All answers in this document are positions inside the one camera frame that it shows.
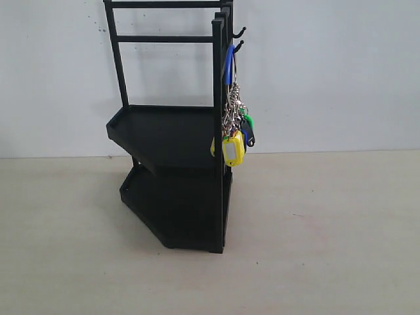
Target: upper shelf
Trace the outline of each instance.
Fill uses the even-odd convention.
[[[111,140],[153,174],[200,176],[214,173],[213,126],[213,108],[130,105],[106,128]]]

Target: horizontal bar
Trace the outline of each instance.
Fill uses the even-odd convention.
[[[114,9],[196,9],[221,8],[221,1],[109,1]]]
[[[212,36],[118,35],[120,43],[212,43]]]

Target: metal hook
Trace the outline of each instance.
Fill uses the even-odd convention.
[[[234,34],[233,37],[234,38],[240,38],[243,35],[243,33],[245,33],[246,30],[247,30],[247,28],[243,27],[242,30],[239,32],[239,34]]]
[[[245,43],[244,41],[241,41],[234,49],[234,54],[236,54],[242,47],[243,43]]]

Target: black shelf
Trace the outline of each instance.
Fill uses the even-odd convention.
[[[224,177],[225,200],[231,182],[228,173]],[[164,246],[217,252],[214,235],[220,212],[215,211],[213,183],[211,178],[157,177],[141,165],[134,166],[120,188],[121,200]]]
[[[232,170],[222,155],[224,59],[233,38],[245,29],[233,33],[233,1],[104,0],[104,4],[122,102],[106,128],[108,137],[133,158],[133,168],[120,188],[121,200],[164,246],[222,253],[232,184]],[[193,8],[220,8],[209,21],[211,36],[117,34],[114,10]],[[213,106],[130,105],[119,51],[119,44],[127,42],[210,43]]]
[[[156,176],[214,174],[213,108],[130,105],[118,111],[107,130]]]

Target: key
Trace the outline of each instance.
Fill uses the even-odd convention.
[[[241,132],[245,134],[247,145],[253,147],[255,145],[255,135],[247,119],[244,119],[241,123]]]

